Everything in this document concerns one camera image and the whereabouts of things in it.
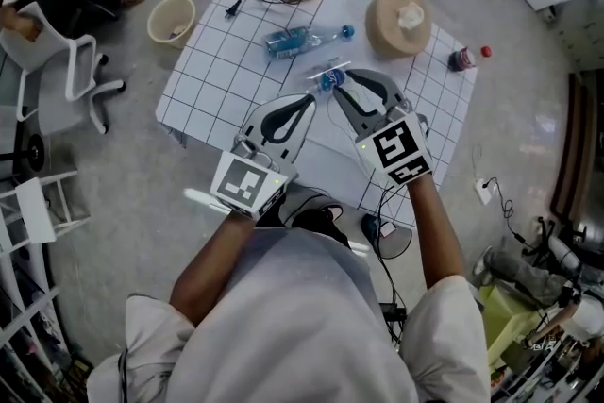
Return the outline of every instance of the plastic water bottle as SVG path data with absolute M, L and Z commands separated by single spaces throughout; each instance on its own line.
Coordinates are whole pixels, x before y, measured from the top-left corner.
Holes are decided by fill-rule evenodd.
M 350 61 L 342 58 L 330 59 L 327 62 L 314 66 L 302 76 L 304 79 L 298 84 L 306 94 L 312 94 L 318 101 L 329 99 L 333 88 L 342 86 L 346 80 L 344 68 Z
M 349 40 L 355 33 L 352 25 L 333 27 L 295 27 L 264 36 L 266 52 L 271 59 L 285 59 L 309 52 L 338 39 Z

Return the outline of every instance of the power plug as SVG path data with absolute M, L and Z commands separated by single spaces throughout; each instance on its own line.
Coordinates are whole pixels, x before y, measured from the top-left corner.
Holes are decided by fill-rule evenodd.
M 484 185 L 484 179 L 480 178 L 474 183 L 474 190 L 476 190 L 482 205 L 487 205 L 491 201 L 491 192 L 489 192 L 489 187 L 483 188 L 482 185 Z

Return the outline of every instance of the hand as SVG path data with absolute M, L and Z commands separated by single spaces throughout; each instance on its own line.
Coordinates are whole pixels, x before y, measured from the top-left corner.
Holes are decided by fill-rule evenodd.
M 35 42 L 42 32 L 42 23 L 38 19 L 19 17 L 15 24 L 15 30 L 28 41 Z

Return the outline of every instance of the yellow container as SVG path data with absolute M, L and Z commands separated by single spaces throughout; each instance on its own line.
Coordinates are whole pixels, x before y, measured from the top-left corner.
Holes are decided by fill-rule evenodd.
M 482 323 L 487 340 L 489 365 L 499 359 L 518 336 L 526 336 L 539 322 L 539 312 L 505 294 L 496 286 L 481 287 L 478 296 L 484 305 Z
M 149 15 L 147 32 L 155 42 L 182 49 L 191 36 L 194 22 L 193 0 L 162 0 Z

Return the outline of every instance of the small bottle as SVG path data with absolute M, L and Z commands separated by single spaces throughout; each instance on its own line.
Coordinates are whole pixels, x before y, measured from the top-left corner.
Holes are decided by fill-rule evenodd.
M 484 59 L 489 58 L 493 54 L 491 47 L 488 45 L 480 47 L 479 52 L 478 58 L 467 47 L 451 53 L 448 62 L 449 69 L 457 72 L 465 71 L 466 69 L 478 66 Z
M 271 59 L 296 56 L 338 39 L 349 40 L 355 33 L 352 25 L 333 27 L 295 27 L 264 36 L 266 52 Z
M 315 99 L 328 99 L 333 88 L 342 86 L 346 80 L 346 74 L 343 68 L 350 64 L 350 61 L 342 61 L 341 58 L 335 58 L 324 64 L 310 68 L 302 76 L 299 86 L 306 94 L 312 94 Z

